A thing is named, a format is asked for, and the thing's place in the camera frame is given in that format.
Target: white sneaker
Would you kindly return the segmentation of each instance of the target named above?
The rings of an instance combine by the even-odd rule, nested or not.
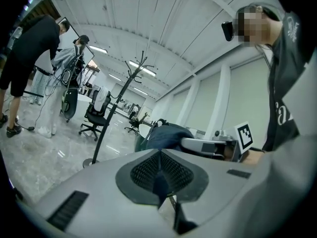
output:
[[[56,135],[56,131],[57,131],[56,124],[53,124],[53,126],[52,126],[52,136]]]
[[[52,133],[50,131],[47,130],[47,128],[45,127],[41,127],[38,129],[38,133],[40,135],[42,135],[43,137],[46,137],[46,138],[51,138],[52,137]]]

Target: office chair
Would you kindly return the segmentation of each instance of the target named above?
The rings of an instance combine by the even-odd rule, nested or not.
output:
[[[131,127],[125,127],[124,129],[128,128],[130,129],[128,131],[128,133],[130,131],[134,131],[135,134],[139,133],[139,125],[143,122],[143,120],[145,119],[145,117],[148,116],[148,113],[145,113],[144,116],[142,117],[141,120],[139,120],[138,118],[132,118],[132,120],[129,121],[129,124],[131,124]]]
[[[108,92],[108,95],[105,99],[105,102],[103,103],[103,106],[101,108],[100,111],[96,111],[94,109],[94,103],[89,103],[89,107],[87,108],[87,111],[86,111],[86,114],[85,114],[85,118],[88,119],[89,122],[91,122],[93,124],[93,126],[89,126],[89,125],[86,125],[84,123],[82,123],[80,125],[80,131],[78,132],[78,134],[80,135],[82,132],[84,131],[92,131],[95,135],[95,141],[98,140],[98,136],[97,136],[97,132],[101,133],[100,130],[97,129],[97,126],[104,126],[105,122],[106,122],[106,119],[104,118],[104,115],[105,115],[105,112],[106,112],[106,108],[108,106],[108,104],[110,103],[111,101],[111,98],[110,98],[110,92]]]

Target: white desk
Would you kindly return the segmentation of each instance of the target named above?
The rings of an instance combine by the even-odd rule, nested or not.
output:
[[[147,135],[149,134],[150,129],[151,129],[151,127],[146,125],[146,124],[140,124],[139,125],[139,132],[140,132],[140,135],[143,138],[147,137]]]
[[[112,107],[113,107],[113,105],[109,103],[107,108],[112,109]],[[129,118],[128,113],[123,111],[123,110],[121,110],[121,109],[119,109],[118,107],[116,108],[115,112],[119,113],[119,114],[121,114],[121,115],[123,115],[123,116],[125,116],[127,118]]]
[[[77,107],[74,118],[84,119],[89,103],[93,100],[86,95],[78,94]]]

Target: black t-shirt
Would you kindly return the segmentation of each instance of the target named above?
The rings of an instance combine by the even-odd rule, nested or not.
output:
[[[297,15],[285,14],[280,36],[272,46],[274,62],[268,82],[270,120],[265,151],[273,151],[299,134],[282,98],[304,71],[314,49],[314,42],[304,29],[306,27]]]
[[[13,45],[12,52],[26,67],[33,68],[36,60],[46,50],[51,59],[55,57],[59,45],[59,25],[48,16],[39,16],[27,22],[22,35]]]

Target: gray floor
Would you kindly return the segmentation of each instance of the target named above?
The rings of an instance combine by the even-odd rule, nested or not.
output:
[[[12,97],[5,102],[3,111],[8,109],[11,99]],[[42,107],[37,104],[30,105],[28,101],[26,98],[21,99],[18,112],[19,123],[25,127],[34,126]],[[54,186],[82,170],[83,161],[92,158],[97,143],[91,132],[78,134],[83,122],[84,118],[71,119],[66,123],[60,115],[57,134],[51,139],[26,130],[7,138],[6,125],[0,129],[0,149],[7,172],[12,183],[24,194],[30,205],[36,204]],[[99,161],[134,152],[136,135],[134,132],[128,133],[128,130],[124,129],[126,126],[130,126],[127,118],[119,114],[113,116],[102,141]],[[159,212],[172,227],[175,212],[169,199],[164,202]]]

